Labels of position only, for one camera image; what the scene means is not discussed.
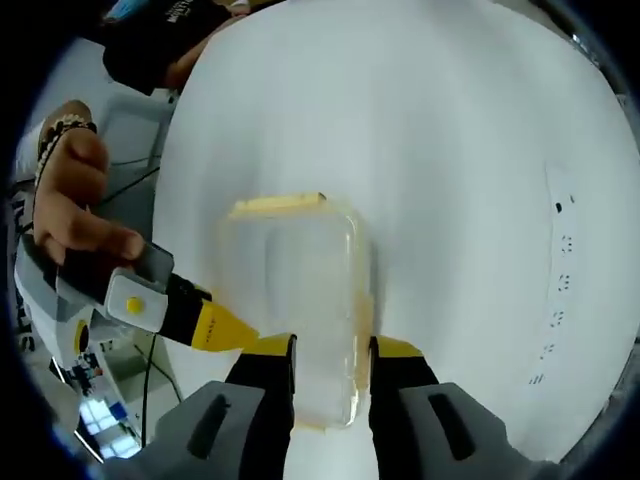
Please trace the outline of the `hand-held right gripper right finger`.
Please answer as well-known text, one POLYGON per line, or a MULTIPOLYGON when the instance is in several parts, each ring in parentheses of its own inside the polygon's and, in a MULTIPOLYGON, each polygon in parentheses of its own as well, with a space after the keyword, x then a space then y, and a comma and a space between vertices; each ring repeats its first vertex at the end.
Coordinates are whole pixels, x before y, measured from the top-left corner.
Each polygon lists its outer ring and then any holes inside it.
POLYGON ((513 479, 515 450, 502 420, 454 383, 441 383, 422 352, 370 340, 369 428, 381 479, 513 479))

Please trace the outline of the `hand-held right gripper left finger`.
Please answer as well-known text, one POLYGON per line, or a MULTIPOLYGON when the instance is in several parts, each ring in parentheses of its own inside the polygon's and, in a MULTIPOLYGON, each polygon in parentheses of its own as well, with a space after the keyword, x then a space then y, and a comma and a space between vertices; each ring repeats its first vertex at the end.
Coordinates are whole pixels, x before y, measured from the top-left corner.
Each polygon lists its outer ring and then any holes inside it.
POLYGON ((281 479, 294 424, 296 336, 245 348, 223 382, 211 381, 165 414, 144 448, 146 479, 281 479))

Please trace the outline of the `person's left hand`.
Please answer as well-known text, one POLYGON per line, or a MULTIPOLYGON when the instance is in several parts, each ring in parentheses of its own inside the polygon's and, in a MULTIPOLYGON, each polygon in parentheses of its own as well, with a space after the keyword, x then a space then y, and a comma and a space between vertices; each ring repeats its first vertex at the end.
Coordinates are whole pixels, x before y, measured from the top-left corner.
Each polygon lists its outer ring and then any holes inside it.
POLYGON ((72 129, 53 148, 39 177, 33 210, 33 237, 57 265, 69 250, 102 252, 133 261, 145 242, 134 230, 90 212, 107 187, 108 155, 96 133, 72 129))

